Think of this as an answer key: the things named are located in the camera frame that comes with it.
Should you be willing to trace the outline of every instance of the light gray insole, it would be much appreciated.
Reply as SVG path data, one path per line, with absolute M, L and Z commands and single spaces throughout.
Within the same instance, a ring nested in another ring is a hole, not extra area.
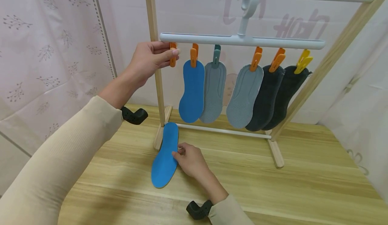
M 232 98 L 226 108 L 226 116 L 234 128 L 244 128 L 251 121 L 253 105 L 263 81 L 263 69 L 257 66 L 256 71 L 251 72 L 250 66 L 244 66 L 238 73 Z
M 213 62 L 209 62 L 205 66 L 205 101 L 202 115 L 199 118 L 203 123 L 214 122 L 222 111 L 226 67 L 222 62 L 219 62 L 217 68 L 213 66 Z

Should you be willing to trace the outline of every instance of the insole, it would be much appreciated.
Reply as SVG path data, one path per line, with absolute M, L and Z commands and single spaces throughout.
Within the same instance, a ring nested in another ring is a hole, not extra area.
M 257 66 L 254 72 L 250 64 L 238 73 L 236 84 L 226 108 L 226 116 L 234 128 L 244 128 L 252 119 L 253 104 L 263 81 L 263 69 Z
M 288 103 L 309 74 L 311 74 L 306 68 L 300 74 L 294 74 L 296 66 L 289 66 L 284 70 L 285 74 L 282 83 L 280 84 L 278 95 L 276 95 L 272 119 L 264 128 L 262 128 L 265 131 L 271 130 L 286 118 Z
M 252 119 L 245 127 L 248 131 L 261 130 L 272 119 L 276 95 L 285 71 L 279 66 L 275 72 L 269 72 L 270 67 L 271 65 L 263 67 L 263 82 L 253 105 Z
M 226 79 L 226 67 L 219 62 L 218 67 L 214 67 L 213 62 L 205 66 L 205 87 L 204 106 L 201 117 L 203 123 L 214 122 L 221 114 L 222 99 L 224 97 L 224 87 Z
M 203 88 L 205 81 L 205 68 L 200 61 L 192 67 L 190 60 L 183 65 L 183 80 L 185 91 L 179 102 L 179 115 L 186 123 L 198 120 L 203 111 Z
M 151 181 L 156 188 L 166 186 L 174 175 L 178 163 L 172 151 L 178 151 L 178 126 L 169 122 L 164 125 L 162 147 L 152 163 Z

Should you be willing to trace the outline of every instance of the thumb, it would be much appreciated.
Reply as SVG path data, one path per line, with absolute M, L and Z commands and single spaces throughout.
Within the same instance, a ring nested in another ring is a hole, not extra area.
M 173 151 L 173 152 L 172 152 L 172 156 L 174 157 L 174 159 L 175 159 L 176 161 L 178 161 L 178 163 L 182 161 L 182 158 L 183 158 L 183 157 L 182 157 L 179 153 Z
M 155 54 L 155 60 L 157 64 L 169 61 L 171 58 L 178 56 L 181 53 L 180 49 L 171 49 L 160 54 Z

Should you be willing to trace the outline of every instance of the yellow clothespin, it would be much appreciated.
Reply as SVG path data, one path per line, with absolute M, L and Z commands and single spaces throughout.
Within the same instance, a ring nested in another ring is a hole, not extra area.
M 278 52 L 276 53 L 275 57 L 272 60 L 271 66 L 268 69 L 268 72 L 275 72 L 276 69 L 280 66 L 281 62 L 286 58 L 286 50 L 283 48 L 279 48 Z
M 170 42 L 170 49 L 176 49 L 176 43 Z M 176 57 L 173 57 L 170 59 L 170 67 L 175 67 L 176 64 Z
M 193 47 L 190 49 L 191 67 L 197 67 L 197 59 L 198 59 L 198 44 L 193 43 Z
M 256 47 L 255 54 L 253 54 L 251 66 L 249 70 L 251 72 L 255 72 L 257 69 L 257 66 L 259 65 L 260 59 L 261 59 L 261 54 L 263 52 L 263 49 L 261 47 Z
M 300 74 L 307 65 L 313 60 L 313 57 L 309 57 L 310 51 L 307 49 L 304 49 L 302 54 L 299 57 L 298 63 L 296 64 L 296 70 L 294 71 L 294 74 Z

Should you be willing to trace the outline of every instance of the teal clothespin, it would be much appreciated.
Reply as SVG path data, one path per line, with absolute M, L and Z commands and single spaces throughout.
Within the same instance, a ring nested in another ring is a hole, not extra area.
M 220 54 L 221 54 L 221 46 L 220 45 L 215 45 L 214 46 L 212 68 L 218 68 L 218 65 L 219 65 L 219 62 L 220 62 Z

